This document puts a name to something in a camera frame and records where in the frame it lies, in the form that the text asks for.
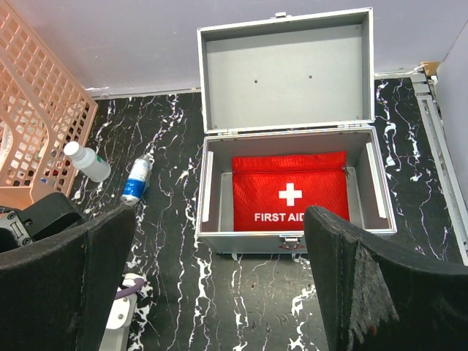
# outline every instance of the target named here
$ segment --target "purple strap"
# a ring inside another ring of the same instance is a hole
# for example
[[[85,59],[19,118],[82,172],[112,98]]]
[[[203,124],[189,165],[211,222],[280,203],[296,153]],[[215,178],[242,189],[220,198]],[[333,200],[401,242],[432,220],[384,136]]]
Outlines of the purple strap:
[[[145,279],[143,278],[135,278],[133,281],[135,282],[135,285],[118,291],[116,293],[116,298],[114,298],[114,300],[118,300],[119,298],[125,298],[127,296],[130,296],[131,294],[135,294],[145,284]]]

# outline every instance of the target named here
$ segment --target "first aid kit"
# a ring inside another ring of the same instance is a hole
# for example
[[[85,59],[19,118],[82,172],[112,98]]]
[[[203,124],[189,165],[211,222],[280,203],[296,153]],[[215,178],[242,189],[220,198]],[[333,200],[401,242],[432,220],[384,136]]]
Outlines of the first aid kit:
[[[372,9],[198,29],[203,144],[195,232],[217,253],[304,253],[322,205],[396,232],[374,121]]]
[[[234,157],[234,231],[303,230],[307,206],[350,220],[346,153]]]

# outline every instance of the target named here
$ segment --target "white plastic bottle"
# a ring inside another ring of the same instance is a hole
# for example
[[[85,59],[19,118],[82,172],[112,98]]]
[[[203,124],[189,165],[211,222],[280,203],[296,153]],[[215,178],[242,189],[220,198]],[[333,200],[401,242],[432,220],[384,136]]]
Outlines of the white plastic bottle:
[[[64,153],[72,159],[73,167],[85,173],[92,181],[100,183],[109,177],[110,166],[94,150],[70,141],[65,145]]]

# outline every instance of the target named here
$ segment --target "blue label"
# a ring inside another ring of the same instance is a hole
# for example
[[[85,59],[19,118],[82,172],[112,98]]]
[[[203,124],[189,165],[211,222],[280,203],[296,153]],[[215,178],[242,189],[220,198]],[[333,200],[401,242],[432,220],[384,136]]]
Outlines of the blue label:
[[[133,195],[141,198],[145,191],[145,182],[137,181],[136,179],[128,179],[125,183],[124,195]]]

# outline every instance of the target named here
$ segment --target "bottle cap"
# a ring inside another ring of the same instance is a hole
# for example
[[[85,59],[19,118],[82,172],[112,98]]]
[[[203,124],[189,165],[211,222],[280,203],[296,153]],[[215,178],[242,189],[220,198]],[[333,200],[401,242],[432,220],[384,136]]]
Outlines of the bottle cap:
[[[64,147],[64,154],[69,156],[70,158],[74,159],[76,157],[81,157],[83,153],[83,147],[78,144],[76,141],[70,141]]]

